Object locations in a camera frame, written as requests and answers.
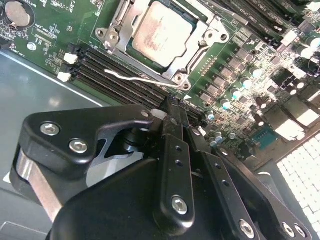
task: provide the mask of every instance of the black capacitor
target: black capacitor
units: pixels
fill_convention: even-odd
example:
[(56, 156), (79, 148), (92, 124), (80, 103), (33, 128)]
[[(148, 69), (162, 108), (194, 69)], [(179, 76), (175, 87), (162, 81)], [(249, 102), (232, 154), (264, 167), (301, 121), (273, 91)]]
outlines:
[(263, 101), (263, 99), (261, 97), (257, 97), (255, 99), (255, 102), (259, 106), (260, 109), (265, 109), (267, 107), (267, 104), (265, 103), (265, 101)]
[(296, 95), (297, 89), (294, 86), (287, 86), (285, 89), (291, 96)]
[(300, 81), (299, 79), (294, 80), (292, 84), (293, 84), (297, 89), (303, 89), (304, 86), (305, 86), (305, 84), (304, 84), (302, 81)]
[(262, 117), (259, 114), (253, 115), (253, 118), (259, 127), (262, 127), (263, 125), (265, 125), (264, 120), (262, 119)]

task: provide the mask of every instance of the ram slot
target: ram slot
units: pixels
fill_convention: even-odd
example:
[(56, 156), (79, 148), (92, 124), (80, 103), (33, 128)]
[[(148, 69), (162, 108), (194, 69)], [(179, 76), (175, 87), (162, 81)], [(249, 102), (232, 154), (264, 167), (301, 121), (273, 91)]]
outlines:
[(253, 8), (258, 10), (261, 14), (263, 14), (266, 18), (271, 18), (277, 24), (282, 26), (282, 33), (284, 33), (288, 28), (286, 27), (288, 24), (285, 20), (278, 15), (277, 12), (273, 10), (273, 8), (267, 4), (263, 0), (245, 0), (248, 4), (250, 4)]
[(260, 38), (266, 44), (268, 44), (272, 48), (278, 48), (280, 46), (280, 40), (274, 38), (273, 36), (267, 34), (263, 29), (260, 29), (250, 17), (246, 16), (243, 12), (239, 11), (237, 8), (232, 6), (231, 4), (227, 4), (225, 0), (208, 0), (210, 2), (215, 2), (221, 7), (238, 14), (239, 16), (243, 17), (248, 21), (246, 25), (243, 25), (244, 28), (247, 28), (252, 34), (256, 37)]

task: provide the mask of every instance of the black ram slot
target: black ram slot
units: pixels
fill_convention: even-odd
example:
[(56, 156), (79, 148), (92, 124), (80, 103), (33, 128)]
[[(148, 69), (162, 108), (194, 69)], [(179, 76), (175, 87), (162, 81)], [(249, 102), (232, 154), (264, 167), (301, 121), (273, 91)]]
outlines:
[(84, 62), (83, 65), (97, 71), (101, 76), (108, 77), (114, 82), (114, 84), (120, 86), (121, 88), (125, 88), (128, 91), (131, 91), (132, 94), (137, 95), (137, 97), (139, 98), (144, 98), (146, 99), (146, 101), (151, 101), (158, 104), (163, 101), (163, 99), (155, 97), (151, 92), (144, 91), (143, 89), (136, 87), (134, 84), (132, 84), (132, 82), (120, 80), (112, 75), (107, 75), (104, 71), (106, 69), (106, 66), (97, 65), (89, 61)]
[(277, 24), (282, 26), (281, 32), (284, 33), (287, 28), (285, 27), (287, 23), (282, 19), (280, 15), (278, 15), (275, 11), (273, 11), (272, 7), (262, 0), (245, 0), (252, 7), (258, 10), (261, 14), (263, 14), (266, 18), (271, 18)]
[[(139, 75), (137, 73), (131, 71), (130, 69), (127, 69), (125, 67), (119, 67), (118, 63), (116, 63), (111, 58), (108, 58), (106, 55), (104, 55), (100, 52), (97, 52), (95, 50), (91, 50), (90, 52), (88, 52), (87, 56), (91, 60), (95, 61), (96, 63), (101, 64), (105, 68), (108, 68), (112, 71), (115, 71), (124, 77), (132, 77), (132, 76), (139, 77)], [(154, 95), (156, 97), (158, 97), (159, 99), (161, 99), (161, 101), (163, 101), (164, 97), (167, 95), (167, 92), (156, 87), (154, 84), (146, 83), (146, 82), (138, 82), (138, 81), (133, 82), (133, 83), (137, 87), (144, 88), (148, 91), (151, 91), (151, 93), (154, 93)]]
[(105, 84), (102, 84), (99, 81), (95, 80), (94, 78), (91, 78), (85, 74), (79, 73), (79, 75), (76, 78), (79, 82), (84, 83), (85, 85), (98, 91), (99, 93), (112, 98), (113, 100), (115, 100), (120, 104), (123, 104), (123, 105), (136, 104), (136, 102), (133, 101), (132, 99), (125, 98), (124, 96), (115, 92), (113, 89), (107, 87)]
[(262, 18), (263, 15), (257, 13), (257, 11), (251, 7), (250, 4), (245, 1), (239, 0), (227, 0), (229, 4), (235, 7), (237, 10), (236, 13), (240, 12), (242, 15), (246, 16), (246, 19), (252, 24), (259, 26), (267, 34), (270, 33), (279, 33), (279, 29), (282, 29), (282, 26), (276, 22), (272, 22), (270, 19)]
[(103, 78), (98, 74), (94, 74), (90, 69), (82, 69), (80, 74), (90, 78), (91, 80), (95, 80), (96, 82), (100, 83), (101, 85), (105, 86), (109, 89), (109, 91), (113, 91), (115, 94), (119, 95), (121, 98), (126, 99), (127, 101), (131, 101), (133, 104), (143, 105), (148, 109), (153, 109), (157, 105), (152, 104), (145, 99), (139, 98), (137, 95), (132, 94), (131, 91), (121, 88), (118, 85), (114, 84), (111, 79)]
[(226, 4), (225, 0), (208, 0), (215, 2), (219, 4), (221, 7), (232, 11), (234, 13), (237, 13), (239, 16), (243, 17), (249, 23), (247, 25), (243, 25), (243, 27), (247, 28), (251, 33), (253, 33), (256, 37), (260, 38), (262, 41), (264, 41), (266, 44), (268, 44), (272, 48), (278, 48), (280, 46), (280, 41), (278, 39), (275, 39), (273, 36), (267, 34), (263, 29), (259, 29), (258, 26), (255, 24), (255, 22), (250, 19), (247, 15), (245, 15), (243, 12), (239, 11), (237, 8), (235, 8), (231, 4)]
[(281, 16), (284, 20), (296, 27), (298, 27), (304, 21), (303, 16), (287, 10), (288, 8), (292, 8), (297, 13), (299, 12), (298, 7), (290, 1), (263, 0), (263, 2), (273, 8), (273, 11)]
[[(84, 48), (79, 58), (76, 79), (120, 104), (140, 104), (149, 110), (157, 109), (169, 94), (154, 84), (121, 80), (105, 73), (105, 69), (109, 69), (124, 77), (139, 77), (137, 72), (92, 48)], [(196, 126), (204, 114), (190, 106), (186, 108), (190, 123)]]
[(96, 66), (84, 65), (81, 71), (94, 71), (94, 77), (99, 80), (101, 83), (110, 85), (114, 88), (117, 93), (120, 93), (122, 96), (128, 97), (131, 96), (132, 99), (135, 99), (139, 104), (155, 107), (161, 103), (161, 101), (152, 101), (147, 95), (139, 94), (134, 85), (128, 86), (126, 82), (117, 79), (115, 76), (106, 76), (99, 72), (99, 68)]

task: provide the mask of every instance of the green circuit board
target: green circuit board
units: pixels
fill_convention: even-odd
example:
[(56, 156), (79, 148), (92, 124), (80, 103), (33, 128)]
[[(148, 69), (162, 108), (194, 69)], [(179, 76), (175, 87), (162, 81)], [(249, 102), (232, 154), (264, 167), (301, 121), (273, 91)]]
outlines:
[[(96, 28), (108, 28), (114, 13), (118, 7), (118, 0), (26, 0), (35, 13), (35, 24), (23, 31), (11, 29), (4, 18), (0, 19), (0, 37), (13, 41), (10, 50), (22, 58), (40, 66), (48, 72), (57, 75), (63, 64), (64, 55), (68, 45), (86, 44), (92, 48), (106, 53), (104, 46), (95, 35)], [(5, 0), (0, 0), (0, 5), (4, 6)], [(285, 103), (291, 96), (279, 89), (270, 79), (270, 76), (278, 69), (290, 67), (295, 60), (293, 51), (279, 53), (254, 36), (231, 16), (222, 14), (222, 23), (227, 29), (230, 40), (226, 44), (215, 43), (196, 69), (191, 73), (189, 80), (192, 88), (185, 91), (176, 91), (165, 88), (167, 92), (176, 93), (179, 98), (186, 99), (188, 104), (207, 112), (215, 112), (215, 120), (210, 124), (221, 131), (225, 144), (236, 148), (243, 140), (249, 139), (258, 131), (255, 121), (251, 117), (251, 109), (256, 97), (268, 97), (272, 103), (265, 111), (275, 104)], [(308, 15), (309, 21), (315, 28), (320, 26), (320, 14), (313, 12)], [(318, 36), (319, 33), (313, 31), (309, 34), (299, 33), (294, 44), (299, 44), (310, 36)], [(36, 45), (35, 51), (27, 48), (28, 43)], [(228, 59), (235, 56), (236, 51), (242, 48), (251, 53), (253, 59), (244, 61), (244, 70), (235, 70), (236, 77), (226, 79), (228, 86), (221, 87), (211, 101), (204, 101), (200, 96), (206, 86), (219, 75), (221, 69), (227, 64)], [(272, 63), (272, 59), (278, 58), (277, 64)], [(249, 73), (251, 67), (258, 67), (263, 70), (263, 76), (253, 79)], [(240, 84), (240, 79), (249, 77), (253, 81), (253, 88), (247, 90)], [(302, 79), (306, 85), (312, 84), (308, 79)], [(96, 95), (113, 105), (117, 102), (95, 91), (81, 82), (73, 82), (79, 88)], [(273, 93), (268, 92), (270, 86), (274, 86)], [(240, 102), (232, 97), (230, 89), (239, 88), (246, 102)], [(232, 107), (224, 110), (220, 100), (228, 99)], [(235, 139), (229, 139), (228, 135), (234, 133)]]

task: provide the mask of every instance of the black bracket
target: black bracket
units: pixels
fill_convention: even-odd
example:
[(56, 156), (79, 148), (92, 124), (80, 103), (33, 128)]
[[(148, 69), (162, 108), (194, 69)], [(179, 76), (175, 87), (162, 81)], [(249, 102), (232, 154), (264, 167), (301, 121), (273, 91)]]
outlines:
[[(121, 148), (128, 155), (143, 151), (139, 171), (150, 168), (157, 172), (153, 174), (154, 196), (148, 199), (154, 200), (152, 223), (161, 234), (185, 237), (188, 230), (199, 229), (193, 186), (197, 172), (203, 178), (203, 183), (197, 180), (197, 185), (205, 185), (213, 196), (212, 204), (219, 209), (208, 212), (207, 217), (219, 219), (224, 239), (311, 240), (306, 227), (230, 150), (218, 145), (211, 153), (199, 130), (190, 126), (187, 112), (176, 98), (167, 99), (161, 109), (166, 111), (161, 120), (139, 105), (29, 116), (22, 126), (10, 174), (13, 186), (41, 203), (54, 222), (59, 212), (67, 212), (60, 211), (67, 202), (77, 203), (81, 196), (88, 196), (84, 194), (90, 190), (86, 176), (91, 165), (108, 161), (105, 156), (117, 154)], [(101, 140), (105, 143), (98, 150)], [(135, 173), (133, 169), (127, 176)], [(91, 190), (103, 191), (104, 186), (115, 184), (117, 176)], [(124, 194), (131, 197), (131, 192)]]

